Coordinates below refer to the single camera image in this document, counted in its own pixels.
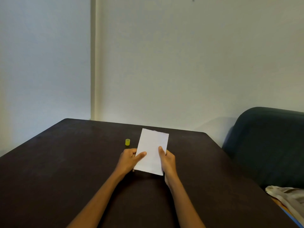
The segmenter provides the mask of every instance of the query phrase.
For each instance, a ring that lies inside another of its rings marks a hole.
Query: dark green chair
[[[304,113],[251,108],[239,116],[223,150],[262,188],[304,188]]]

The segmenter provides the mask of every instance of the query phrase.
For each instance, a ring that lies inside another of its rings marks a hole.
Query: wooden table top
[[[294,222],[205,133],[65,119],[0,158],[1,227],[66,227],[114,170],[125,139],[169,134],[168,150],[207,228]],[[135,171],[117,186],[100,227],[178,227],[163,176]]]

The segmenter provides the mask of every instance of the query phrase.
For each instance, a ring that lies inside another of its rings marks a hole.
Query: yellow marker cap
[[[126,139],[126,146],[130,145],[130,139]]]

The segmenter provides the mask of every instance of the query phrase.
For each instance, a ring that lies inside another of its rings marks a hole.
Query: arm
[[[162,168],[165,172],[165,182],[170,188],[173,196],[180,227],[206,228],[178,178],[175,165],[175,156],[169,150],[167,150],[167,153],[165,154],[161,146],[158,148],[158,153],[161,157]]]
[[[98,226],[117,184],[134,168],[139,160],[146,156],[146,152],[142,152],[135,157],[136,150],[125,149],[121,153],[114,172],[67,228],[96,228]]]

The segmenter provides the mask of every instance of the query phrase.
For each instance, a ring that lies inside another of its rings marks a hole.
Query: white paper
[[[147,152],[147,155],[136,164],[134,169],[152,174],[164,175],[161,168],[161,158],[158,154],[158,147],[161,146],[166,152],[168,138],[168,133],[142,129],[136,155],[144,151]]]

